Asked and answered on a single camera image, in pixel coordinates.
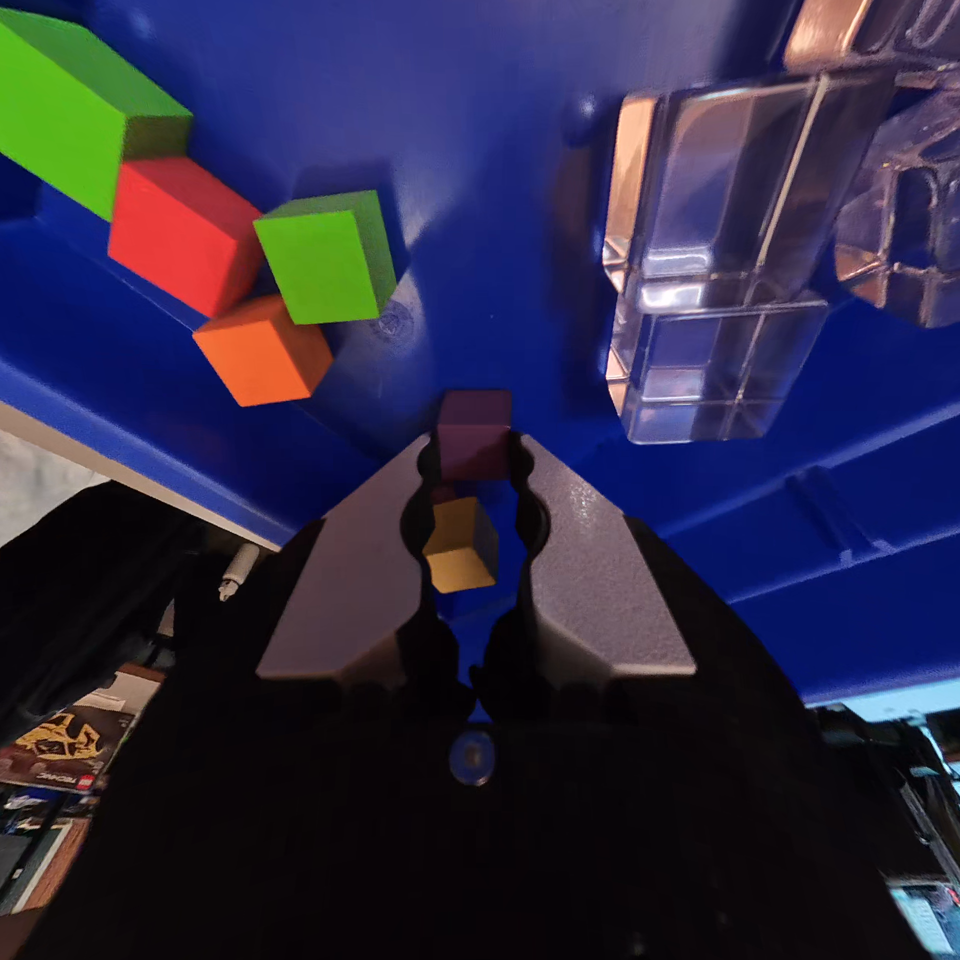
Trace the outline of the clear acrylic block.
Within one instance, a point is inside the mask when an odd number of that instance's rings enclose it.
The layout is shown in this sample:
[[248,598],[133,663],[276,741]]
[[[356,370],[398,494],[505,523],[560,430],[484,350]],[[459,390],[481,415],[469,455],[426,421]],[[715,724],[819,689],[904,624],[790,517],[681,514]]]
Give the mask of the clear acrylic block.
[[959,94],[945,89],[878,128],[835,227],[838,281],[924,330],[959,322]]
[[640,305],[618,295],[606,385],[638,446],[751,440],[782,411],[829,314],[804,292],[789,302]]
[[896,90],[889,68],[620,104],[603,266],[651,313],[798,298]]

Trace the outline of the large green cube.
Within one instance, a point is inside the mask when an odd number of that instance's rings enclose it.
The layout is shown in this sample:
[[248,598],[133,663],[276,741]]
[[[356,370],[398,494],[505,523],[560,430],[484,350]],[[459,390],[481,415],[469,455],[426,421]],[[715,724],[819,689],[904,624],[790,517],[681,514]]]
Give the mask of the large green cube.
[[297,326],[375,320],[395,292],[375,190],[290,200],[253,227]]

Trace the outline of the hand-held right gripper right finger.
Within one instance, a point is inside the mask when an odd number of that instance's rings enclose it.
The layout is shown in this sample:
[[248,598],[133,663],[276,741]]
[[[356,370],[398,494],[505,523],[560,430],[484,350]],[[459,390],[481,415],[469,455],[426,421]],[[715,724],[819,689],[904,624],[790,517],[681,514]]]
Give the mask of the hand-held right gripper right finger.
[[507,681],[688,678],[697,664],[626,514],[529,434],[510,434],[515,601],[487,643]]

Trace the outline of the white marker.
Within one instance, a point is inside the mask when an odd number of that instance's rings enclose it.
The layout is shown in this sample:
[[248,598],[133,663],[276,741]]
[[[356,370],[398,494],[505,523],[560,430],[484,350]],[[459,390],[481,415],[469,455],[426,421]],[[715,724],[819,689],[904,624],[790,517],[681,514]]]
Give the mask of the white marker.
[[222,573],[218,586],[220,602],[229,601],[245,584],[254,570],[260,556],[260,547],[257,544],[243,543]]

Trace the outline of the printed toy box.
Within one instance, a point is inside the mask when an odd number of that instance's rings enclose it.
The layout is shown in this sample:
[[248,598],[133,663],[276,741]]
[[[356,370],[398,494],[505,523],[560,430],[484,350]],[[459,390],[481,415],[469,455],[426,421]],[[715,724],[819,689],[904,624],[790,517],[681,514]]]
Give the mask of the printed toy box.
[[72,705],[1,750],[3,785],[84,793],[110,766],[135,714]]

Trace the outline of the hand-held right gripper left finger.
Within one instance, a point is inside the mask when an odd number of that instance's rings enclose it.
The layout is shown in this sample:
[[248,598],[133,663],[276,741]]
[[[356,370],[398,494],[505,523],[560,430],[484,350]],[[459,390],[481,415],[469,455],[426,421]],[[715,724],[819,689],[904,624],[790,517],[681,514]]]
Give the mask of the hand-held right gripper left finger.
[[265,681],[414,683],[454,678],[426,545],[439,449],[421,434],[322,519],[262,655]]

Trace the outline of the large red block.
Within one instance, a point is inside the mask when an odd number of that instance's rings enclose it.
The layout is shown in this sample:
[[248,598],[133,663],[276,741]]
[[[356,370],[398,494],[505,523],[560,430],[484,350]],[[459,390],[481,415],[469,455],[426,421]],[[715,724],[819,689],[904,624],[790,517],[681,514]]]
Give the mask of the large red block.
[[125,162],[119,172],[108,256],[213,319],[253,289],[261,212],[186,156]]

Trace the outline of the large orange cube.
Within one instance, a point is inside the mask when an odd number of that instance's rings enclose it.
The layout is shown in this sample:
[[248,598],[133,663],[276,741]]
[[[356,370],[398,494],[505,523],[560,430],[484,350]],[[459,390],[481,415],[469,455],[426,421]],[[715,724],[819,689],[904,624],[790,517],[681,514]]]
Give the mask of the large orange cube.
[[318,325],[298,325],[280,294],[212,318],[193,340],[242,407],[309,399],[334,357]]

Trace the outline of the small purple cube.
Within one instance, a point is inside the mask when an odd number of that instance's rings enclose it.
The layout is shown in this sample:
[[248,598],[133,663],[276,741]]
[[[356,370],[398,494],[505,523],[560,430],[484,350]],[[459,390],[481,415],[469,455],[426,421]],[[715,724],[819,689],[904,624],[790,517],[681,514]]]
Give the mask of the small purple cube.
[[437,423],[441,480],[506,481],[511,427],[510,390],[448,390]]

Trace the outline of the long green block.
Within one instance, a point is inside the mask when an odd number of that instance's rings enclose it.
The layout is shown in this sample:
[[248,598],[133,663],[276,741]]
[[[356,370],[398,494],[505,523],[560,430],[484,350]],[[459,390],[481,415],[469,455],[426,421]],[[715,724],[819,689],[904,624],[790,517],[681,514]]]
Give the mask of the long green block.
[[123,164],[184,155],[192,123],[87,28],[2,8],[2,154],[102,220]]

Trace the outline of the small yellow cube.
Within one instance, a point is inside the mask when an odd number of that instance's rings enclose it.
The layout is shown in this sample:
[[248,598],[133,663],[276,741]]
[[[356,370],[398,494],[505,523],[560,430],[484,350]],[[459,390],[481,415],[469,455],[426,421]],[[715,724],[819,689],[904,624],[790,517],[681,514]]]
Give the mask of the small yellow cube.
[[423,547],[440,594],[492,587],[498,582],[498,532],[475,496],[435,505],[434,530]]

